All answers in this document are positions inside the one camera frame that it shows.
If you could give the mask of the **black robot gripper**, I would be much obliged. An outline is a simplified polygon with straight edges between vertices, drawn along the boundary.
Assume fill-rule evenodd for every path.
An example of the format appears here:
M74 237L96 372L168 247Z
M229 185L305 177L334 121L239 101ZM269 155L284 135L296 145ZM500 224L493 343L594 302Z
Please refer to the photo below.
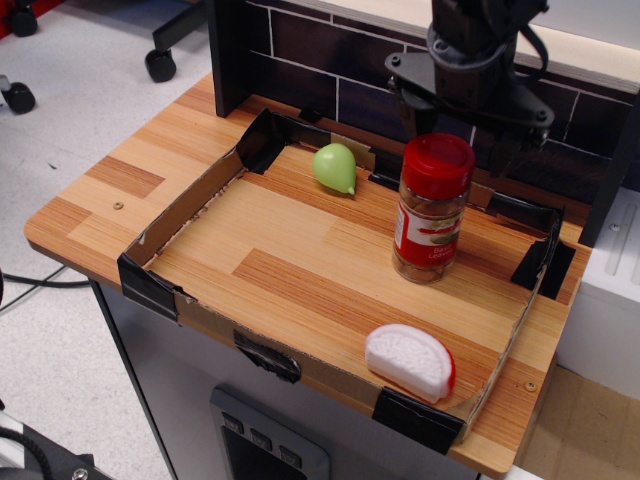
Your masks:
M389 90L396 95L409 139L434 131L442 114L496 134L490 175L506 175L530 149L548 137L554 113L529 85L544 73L515 72L517 39L468 55L442 37L429 37L426 52L392 53L385 59Z

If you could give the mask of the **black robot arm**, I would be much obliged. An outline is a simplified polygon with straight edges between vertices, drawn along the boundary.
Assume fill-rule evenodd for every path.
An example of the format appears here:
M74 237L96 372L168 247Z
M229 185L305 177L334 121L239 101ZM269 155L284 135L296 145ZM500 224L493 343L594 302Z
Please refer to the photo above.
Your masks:
M549 54L530 23L546 1L435 1L423 53L385 60L408 134L434 130L440 115L494 136L489 171L507 173L520 153L539 149L553 110L530 89Z

